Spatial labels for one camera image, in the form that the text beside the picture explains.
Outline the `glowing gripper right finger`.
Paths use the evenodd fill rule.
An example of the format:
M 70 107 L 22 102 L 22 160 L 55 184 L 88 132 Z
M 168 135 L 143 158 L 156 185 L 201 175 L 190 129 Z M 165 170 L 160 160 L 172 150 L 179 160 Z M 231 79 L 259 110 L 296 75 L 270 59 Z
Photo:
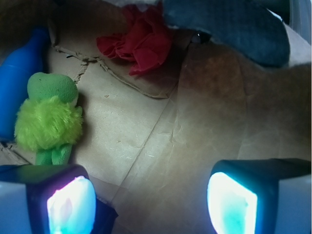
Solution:
M 207 206 L 218 234 L 309 234 L 311 162 L 220 160 L 211 171 Z

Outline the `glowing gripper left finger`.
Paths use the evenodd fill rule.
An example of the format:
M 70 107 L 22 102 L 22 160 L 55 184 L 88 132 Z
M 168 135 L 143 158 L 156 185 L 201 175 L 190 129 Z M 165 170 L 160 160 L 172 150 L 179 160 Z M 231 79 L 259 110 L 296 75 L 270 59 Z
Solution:
M 80 165 L 2 165 L 2 234 L 89 234 L 96 193 Z

